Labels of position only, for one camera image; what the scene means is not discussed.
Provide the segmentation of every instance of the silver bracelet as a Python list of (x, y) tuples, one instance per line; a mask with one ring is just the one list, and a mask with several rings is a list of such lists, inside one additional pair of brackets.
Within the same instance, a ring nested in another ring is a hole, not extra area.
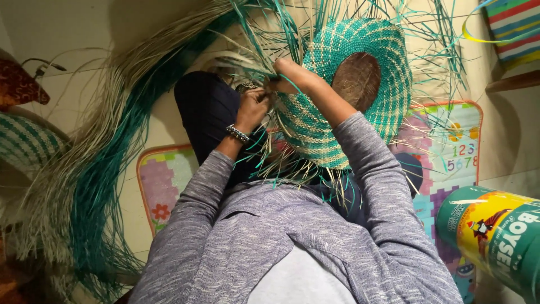
[(233, 127), (233, 124), (225, 128), (225, 130), (227, 130), (227, 132), (229, 132), (232, 136), (236, 137), (239, 141), (241, 141), (242, 144), (246, 144), (249, 142), (249, 137), (246, 134), (240, 132), (237, 128)]

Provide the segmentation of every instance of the green paint can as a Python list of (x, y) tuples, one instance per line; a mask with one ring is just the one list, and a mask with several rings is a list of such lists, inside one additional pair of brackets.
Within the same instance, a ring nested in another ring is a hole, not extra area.
[(540, 201), (471, 186), (442, 203), (438, 236), (477, 267), (521, 295), (540, 300)]

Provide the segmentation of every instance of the gray long sleeve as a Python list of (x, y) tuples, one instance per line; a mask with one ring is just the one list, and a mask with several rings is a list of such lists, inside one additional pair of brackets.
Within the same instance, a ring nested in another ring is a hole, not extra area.
[(293, 185), (251, 183), (222, 199), (233, 161), (214, 151), (152, 242), (130, 303), (246, 303), (294, 242), (359, 303), (462, 303), (399, 163), (373, 127), (358, 112), (334, 135), (363, 190), (370, 230)]

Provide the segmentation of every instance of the sleeve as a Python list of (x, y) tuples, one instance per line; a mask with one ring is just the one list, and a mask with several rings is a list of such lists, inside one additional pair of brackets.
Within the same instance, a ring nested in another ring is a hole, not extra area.
[(334, 135), (362, 189), (369, 234), (385, 260), (397, 263), (400, 273), (407, 273), (420, 290), (432, 295), (427, 298), (461, 303), (450, 273), (415, 214), (405, 174), (380, 135), (360, 112), (342, 122)]
[(193, 175), (154, 238), (129, 303), (185, 302), (232, 169), (233, 160), (214, 150)]

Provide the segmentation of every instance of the red patterned fabric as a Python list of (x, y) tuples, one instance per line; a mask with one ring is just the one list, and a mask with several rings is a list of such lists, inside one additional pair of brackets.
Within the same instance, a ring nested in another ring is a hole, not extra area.
[(50, 99), (18, 63), (0, 59), (0, 111), (31, 101), (47, 104)]

